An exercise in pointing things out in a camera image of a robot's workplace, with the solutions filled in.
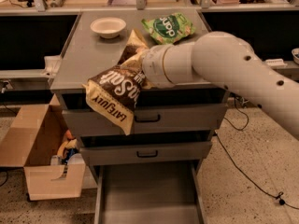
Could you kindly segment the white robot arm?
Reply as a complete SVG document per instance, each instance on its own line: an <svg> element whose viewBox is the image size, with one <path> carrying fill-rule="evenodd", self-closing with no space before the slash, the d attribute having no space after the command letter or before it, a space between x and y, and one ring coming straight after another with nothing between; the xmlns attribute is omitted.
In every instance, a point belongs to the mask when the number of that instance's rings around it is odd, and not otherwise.
<svg viewBox="0 0 299 224"><path fill-rule="evenodd" d="M154 46L142 70L161 89L204 79L246 98L299 138L299 84L270 68L240 38L211 32L191 43Z"/></svg>

